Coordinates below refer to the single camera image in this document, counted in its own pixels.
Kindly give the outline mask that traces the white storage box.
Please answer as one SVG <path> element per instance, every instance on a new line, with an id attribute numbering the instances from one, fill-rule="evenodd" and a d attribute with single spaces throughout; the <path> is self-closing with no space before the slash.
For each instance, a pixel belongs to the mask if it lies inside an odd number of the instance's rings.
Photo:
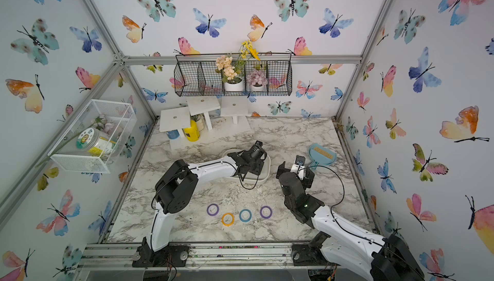
<path id="1" fill-rule="evenodd" d="M 223 153 L 222 157 L 227 157 L 228 154 L 230 154 L 230 153 L 233 153 L 233 152 L 237 153 L 237 152 L 241 152 L 241 151 L 242 150 L 238 149 L 238 148 L 228 149 Z M 247 185 L 247 186 L 253 186 L 254 184 L 256 184 L 256 181 L 257 181 L 258 185 L 264 184 L 266 182 L 266 180 L 270 177 L 270 167 L 271 167 L 271 158 L 269 155 L 266 154 L 261 173 L 259 174 L 259 178 L 257 177 L 257 174 L 255 175 L 255 174 L 248 172 L 246 177 L 243 180 L 243 184 Z"/>

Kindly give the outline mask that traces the purple tape roll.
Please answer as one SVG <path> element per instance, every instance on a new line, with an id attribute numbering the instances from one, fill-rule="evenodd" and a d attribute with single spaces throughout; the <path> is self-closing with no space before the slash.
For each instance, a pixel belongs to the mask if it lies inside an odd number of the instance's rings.
<path id="1" fill-rule="evenodd" d="M 260 209 L 260 216 L 263 218 L 263 219 L 270 219 L 273 215 L 273 210 L 271 209 L 270 206 L 268 205 L 265 205 L 265 206 L 262 206 L 261 209 Z"/>
<path id="2" fill-rule="evenodd" d="M 216 203 L 212 203 L 207 207 L 207 214 L 211 217 L 216 216 L 219 213 L 219 205 Z"/>

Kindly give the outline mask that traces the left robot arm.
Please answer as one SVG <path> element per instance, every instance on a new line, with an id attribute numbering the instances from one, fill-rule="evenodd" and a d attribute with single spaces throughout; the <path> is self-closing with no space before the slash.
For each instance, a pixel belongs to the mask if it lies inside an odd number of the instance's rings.
<path id="1" fill-rule="evenodd" d="M 196 188 L 221 178 L 234 178 L 243 183 L 249 173 L 259 178 L 266 158 L 263 143 L 256 141 L 247 151 L 231 152 L 205 163 L 175 161 L 155 185 L 153 225 L 138 247 L 132 267 L 173 266 L 170 259 L 173 251 L 169 248 L 172 227 L 177 213 L 190 203 Z"/>

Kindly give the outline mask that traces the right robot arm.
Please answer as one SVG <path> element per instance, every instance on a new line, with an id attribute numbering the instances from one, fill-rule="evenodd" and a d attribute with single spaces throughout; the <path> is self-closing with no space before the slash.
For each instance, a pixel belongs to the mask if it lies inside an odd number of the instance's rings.
<path id="1" fill-rule="evenodd" d="M 424 280 L 403 239 L 366 230 L 307 194 L 314 177 L 314 172 L 300 163 L 291 168 L 281 164 L 276 174 L 286 208 L 298 222 L 317 230 L 313 241 L 325 260 L 365 280 Z"/>

